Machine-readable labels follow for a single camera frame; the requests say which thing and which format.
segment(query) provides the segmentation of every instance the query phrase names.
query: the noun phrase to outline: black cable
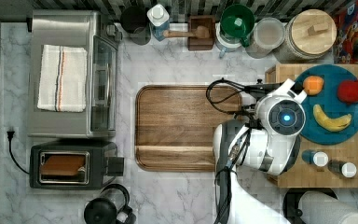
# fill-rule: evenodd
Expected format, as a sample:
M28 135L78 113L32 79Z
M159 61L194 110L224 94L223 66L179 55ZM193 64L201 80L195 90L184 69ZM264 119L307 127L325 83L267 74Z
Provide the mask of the black cable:
M28 172L26 172L24 169L22 169L22 167L17 163L16 159L13 156L13 153L11 152L11 140L13 139L14 136L14 132L13 131L9 131L7 132L7 139L8 139L8 152L10 153L10 157L11 159L14 161L14 163L16 163L16 166L19 167L19 169L21 169L24 173L26 173L27 175L30 174Z
M217 217L216 220L214 221L214 224L219 223L219 221L222 219L222 216L229 211L230 205L231 205L231 199L232 199L232 193L231 193L231 172L233 172L232 170L230 170L228 167L225 166L225 168L223 168L222 170L220 170L216 176L215 176L215 180L214 180L214 191L216 192L216 181L217 181L217 177L220 175L220 173L225 172L226 173L226 181L227 181L227 197L225 198L225 200L222 203L222 207L220 208L220 210L217 212Z
M248 152L248 148L251 145L252 129L248 129L248 130L249 130L249 133L248 133L248 135L246 135L245 142L243 143L244 145L246 145L246 148L245 148L245 152L243 153L243 157L242 157L242 161L241 161L240 165L243 165L243 162L245 161L246 153Z
M213 101L211 99L211 91L212 91L213 87L218 85L218 84L223 84L223 83L228 84L229 86L236 88L237 91L231 93L229 96L227 96L226 98L224 98L222 100ZM208 86L208 88L206 89L206 99L213 106L213 108L215 108L216 110L218 110L218 111L220 111L222 113L229 114L229 115L242 113L243 115L250 116L250 114L247 111L243 111L243 110L240 110L240 111L228 111L228 110L220 109L219 107L216 106L218 104L221 104L221 103L225 102L229 98L233 97L234 95L236 95L236 94L238 94L238 93L240 93L242 91L246 91L246 86L241 85L240 83L233 82L233 81L230 81L230 80L225 80L225 79L222 78L222 79L214 81L213 83L211 83Z

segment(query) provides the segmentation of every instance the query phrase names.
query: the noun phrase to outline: blue plate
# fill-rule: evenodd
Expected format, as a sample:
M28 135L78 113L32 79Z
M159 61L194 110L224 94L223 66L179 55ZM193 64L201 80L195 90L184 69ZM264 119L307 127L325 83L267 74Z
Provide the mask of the blue plate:
M324 64L314 66L303 72L296 81L302 85L304 79L309 76L322 77L324 88L319 94L308 96L302 103L307 119L301 135L321 145L338 144L354 136L358 131L358 103L352 105L342 103L338 100L337 89L339 83L343 80L357 80L357 78L342 67ZM351 114L351 125L340 132L327 131L316 122L313 116L314 105L321 105L324 113L332 119Z

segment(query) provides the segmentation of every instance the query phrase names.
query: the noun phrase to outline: cereal box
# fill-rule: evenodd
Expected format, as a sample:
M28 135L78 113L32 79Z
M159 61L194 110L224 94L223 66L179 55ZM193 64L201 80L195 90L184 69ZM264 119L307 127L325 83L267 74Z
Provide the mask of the cereal box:
M358 63L358 0L337 18L335 63Z

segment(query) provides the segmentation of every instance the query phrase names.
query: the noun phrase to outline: small bottle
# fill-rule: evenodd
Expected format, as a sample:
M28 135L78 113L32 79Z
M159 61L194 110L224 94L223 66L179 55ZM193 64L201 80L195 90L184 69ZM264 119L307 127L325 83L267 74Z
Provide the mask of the small bottle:
M152 22L153 36L158 41L165 39L162 33L170 29L170 15L167 10L161 4L157 4L147 11L147 17Z
M328 156L322 151L308 149L303 151L301 158L307 164L313 164L318 167L324 167L328 163Z
M347 178L354 177L357 172L356 166L353 163L347 161L331 160L328 162L327 167L331 172L343 175Z

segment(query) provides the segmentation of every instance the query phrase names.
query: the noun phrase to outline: toaster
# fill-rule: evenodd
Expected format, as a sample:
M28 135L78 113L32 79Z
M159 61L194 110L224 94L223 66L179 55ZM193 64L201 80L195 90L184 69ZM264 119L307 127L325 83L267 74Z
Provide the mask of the toaster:
M101 189L123 173L124 158L113 142L60 139L31 148L34 189Z
M35 10L32 19L28 135L93 138L115 134L117 48L121 32L96 11ZM82 112L37 108L44 45L87 52L86 106Z

